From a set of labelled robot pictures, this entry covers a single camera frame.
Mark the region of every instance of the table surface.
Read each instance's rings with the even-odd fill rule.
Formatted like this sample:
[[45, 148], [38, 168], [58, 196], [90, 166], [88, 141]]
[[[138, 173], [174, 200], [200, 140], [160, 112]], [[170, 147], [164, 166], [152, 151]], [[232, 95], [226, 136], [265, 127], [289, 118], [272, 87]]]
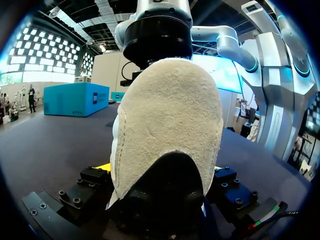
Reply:
[[[118, 104], [86, 118], [39, 115], [0, 136], [0, 163], [17, 202], [32, 191], [58, 191], [76, 183], [88, 166], [109, 162], [112, 125]], [[230, 166], [250, 190], [259, 192], [259, 202], [269, 197], [288, 204], [288, 211], [301, 206], [310, 183], [297, 170], [262, 145], [223, 129], [216, 165]], [[222, 237], [234, 227], [213, 208]], [[276, 236], [290, 219], [281, 219], [271, 230]]]

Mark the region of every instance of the white suede shoe upper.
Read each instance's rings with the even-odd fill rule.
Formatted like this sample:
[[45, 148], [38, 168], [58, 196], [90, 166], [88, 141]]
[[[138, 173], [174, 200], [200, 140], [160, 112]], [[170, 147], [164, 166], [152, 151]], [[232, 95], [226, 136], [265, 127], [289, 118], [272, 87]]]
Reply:
[[222, 129], [220, 95], [203, 68], [180, 58], [152, 64], [128, 88], [114, 121], [110, 163], [117, 197], [122, 199], [159, 157], [172, 151], [194, 160], [206, 194]]

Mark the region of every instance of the teal box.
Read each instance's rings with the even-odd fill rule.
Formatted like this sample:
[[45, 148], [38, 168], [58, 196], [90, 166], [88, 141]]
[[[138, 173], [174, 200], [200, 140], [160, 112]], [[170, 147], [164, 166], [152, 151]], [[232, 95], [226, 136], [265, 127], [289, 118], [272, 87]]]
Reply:
[[125, 95], [125, 92], [112, 91], [111, 99], [117, 102], [121, 102], [124, 95]]
[[108, 86], [79, 82], [47, 86], [43, 91], [45, 115], [87, 117], [108, 105]]

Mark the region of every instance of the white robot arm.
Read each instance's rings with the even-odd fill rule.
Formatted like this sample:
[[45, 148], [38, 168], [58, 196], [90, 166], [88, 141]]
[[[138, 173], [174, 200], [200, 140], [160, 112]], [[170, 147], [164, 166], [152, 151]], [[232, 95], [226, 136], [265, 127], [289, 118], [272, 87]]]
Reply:
[[249, 73], [259, 65], [239, 46], [232, 27], [193, 26], [188, 0], [139, 0], [137, 12], [117, 25], [115, 39], [124, 47], [124, 56], [142, 69], [162, 58], [190, 59], [192, 41], [217, 42], [221, 57], [237, 62]]

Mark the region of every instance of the display screen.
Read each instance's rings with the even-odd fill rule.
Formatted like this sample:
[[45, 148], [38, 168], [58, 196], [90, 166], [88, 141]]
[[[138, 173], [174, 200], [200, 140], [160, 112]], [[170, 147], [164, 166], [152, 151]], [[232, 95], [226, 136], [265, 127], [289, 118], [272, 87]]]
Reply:
[[218, 89], [241, 94], [243, 79], [239, 75], [239, 81], [237, 70], [230, 59], [194, 54], [192, 61], [204, 68], [212, 76]]

